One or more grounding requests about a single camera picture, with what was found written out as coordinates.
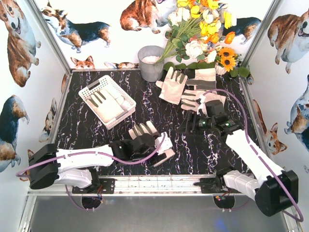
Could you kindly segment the white glove grey palm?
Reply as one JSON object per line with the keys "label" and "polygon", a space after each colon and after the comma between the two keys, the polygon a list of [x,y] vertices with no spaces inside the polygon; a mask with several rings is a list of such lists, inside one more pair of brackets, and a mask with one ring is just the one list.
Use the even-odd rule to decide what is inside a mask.
{"label": "white glove grey palm", "polygon": [[128,133],[133,142],[140,142],[136,147],[141,159],[155,151],[155,154],[146,161],[150,167],[157,167],[175,155],[168,134],[159,133],[151,121],[136,124]]}

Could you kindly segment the white glove long cuff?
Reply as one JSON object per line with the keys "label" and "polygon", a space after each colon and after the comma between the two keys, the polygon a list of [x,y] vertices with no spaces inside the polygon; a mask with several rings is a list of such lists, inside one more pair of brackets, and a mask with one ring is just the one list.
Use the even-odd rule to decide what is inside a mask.
{"label": "white glove long cuff", "polygon": [[91,94],[86,101],[102,121],[107,124],[126,112],[131,104],[117,91],[101,89]]}

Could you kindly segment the white plastic storage basket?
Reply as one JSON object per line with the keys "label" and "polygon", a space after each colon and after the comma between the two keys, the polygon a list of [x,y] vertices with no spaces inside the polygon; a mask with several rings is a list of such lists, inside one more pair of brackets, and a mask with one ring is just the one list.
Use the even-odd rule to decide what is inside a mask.
{"label": "white plastic storage basket", "polygon": [[136,111],[136,102],[109,75],[84,87],[79,96],[108,130]]}

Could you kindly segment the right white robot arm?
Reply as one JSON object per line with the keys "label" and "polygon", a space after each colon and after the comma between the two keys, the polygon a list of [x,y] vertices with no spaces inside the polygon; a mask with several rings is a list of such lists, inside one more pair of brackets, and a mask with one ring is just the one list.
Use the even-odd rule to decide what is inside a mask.
{"label": "right white robot arm", "polygon": [[187,113],[177,133],[202,135],[214,132],[222,144],[231,148],[250,168],[253,177],[233,167],[216,172],[215,184],[218,189],[234,189],[255,201],[260,211],[270,217],[298,203],[298,176],[292,170],[285,171],[274,163],[248,137],[245,128],[225,112],[219,100],[206,103],[207,113]]}

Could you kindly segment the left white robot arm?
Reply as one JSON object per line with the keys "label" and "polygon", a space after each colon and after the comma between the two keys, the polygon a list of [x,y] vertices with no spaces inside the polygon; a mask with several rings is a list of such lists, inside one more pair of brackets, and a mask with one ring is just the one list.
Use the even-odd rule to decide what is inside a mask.
{"label": "left white robot arm", "polygon": [[134,165],[157,153],[158,135],[143,134],[95,148],[68,150],[56,144],[44,145],[28,159],[30,188],[44,189],[53,184],[71,185],[81,189],[97,185],[94,166]]}

